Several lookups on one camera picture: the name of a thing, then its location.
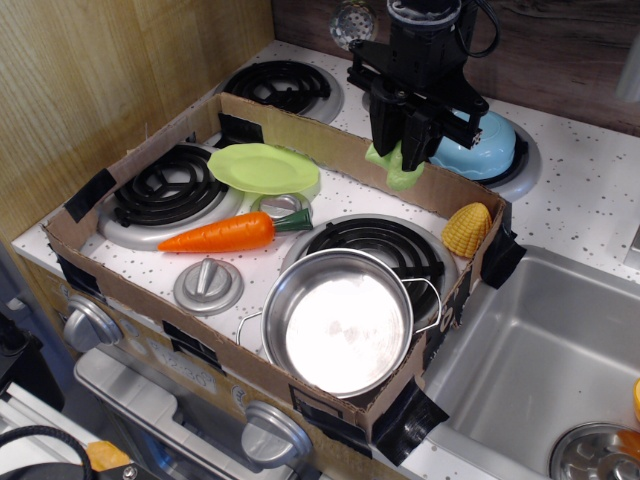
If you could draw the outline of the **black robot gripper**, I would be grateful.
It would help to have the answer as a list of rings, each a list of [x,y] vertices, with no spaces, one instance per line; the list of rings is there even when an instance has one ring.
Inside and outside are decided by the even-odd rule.
[[[485,56],[471,43],[476,21],[391,21],[383,44],[354,41],[349,83],[369,94],[373,146],[384,157],[401,143],[402,170],[415,171],[443,137],[468,149],[480,140],[488,103],[464,76],[467,60]]]

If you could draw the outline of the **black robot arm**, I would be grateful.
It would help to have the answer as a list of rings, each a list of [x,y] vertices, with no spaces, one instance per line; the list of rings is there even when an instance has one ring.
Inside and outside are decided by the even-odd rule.
[[[498,19],[486,1],[390,1],[387,11],[388,43],[353,41],[347,79],[369,95],[376,152],[385,156],[399,147],[409,172],[433,157],[443,138],[467,149],[479,142],[489,105],[464,67],[499,43],[472,50],[477,13]]]

